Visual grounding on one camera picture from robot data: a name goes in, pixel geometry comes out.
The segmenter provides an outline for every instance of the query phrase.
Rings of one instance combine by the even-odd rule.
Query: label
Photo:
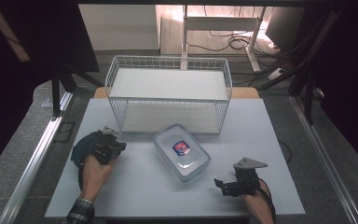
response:
[[[185,141],[177,142],[175,145],[173,145],[172,149],[178,156],[185,156],[185,154],[190,152],[190,147]]]

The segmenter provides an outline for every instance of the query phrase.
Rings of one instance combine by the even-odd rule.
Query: white table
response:
[[[103,126],[118,130],[107,99],[91,99],[75,143]],[[249,216],[239,198],[224,197],[213,179],[235,181],[233,163],[243,157],[262,161],[256,169],[272,193],[277,215],[304,214],[269,115],[261,99],[230,101],[220,135],[194,135],[210,154],[208,168],[184,185],[170,172],[152,143],[153,134],[119,134],[127,148],[95,201],[96,217]],[[46,217],[66,217],[80,193],[70,156]]]

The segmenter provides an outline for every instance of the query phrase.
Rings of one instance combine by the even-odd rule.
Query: sleeve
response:
[[[90,224],[94,218],[92,201],[78,198],[62,224]]]

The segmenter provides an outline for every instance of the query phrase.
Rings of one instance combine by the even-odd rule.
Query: clear plastic food container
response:
[[[154,136],[158,154],[173,173],[187,183],[206,169],[211,157],[180,124]]]

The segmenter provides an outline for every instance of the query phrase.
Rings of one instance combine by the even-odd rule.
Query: human hand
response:
[[[88,155],[83,168],[83,189],[80,198],[94,202],[101,187],[112,173],[117,159],[110,160],[106,165],[101,165],[93,155]]]
[[[264,190],[269,197],[271,197],[266,183],[262,180],[259,180],[259,182],[260,188]],[[258,224],[274,223],[269,204],[267,203],[266,198],[258,190],[254,195],[242,194],[241,198],[245,202],[246,208]]]

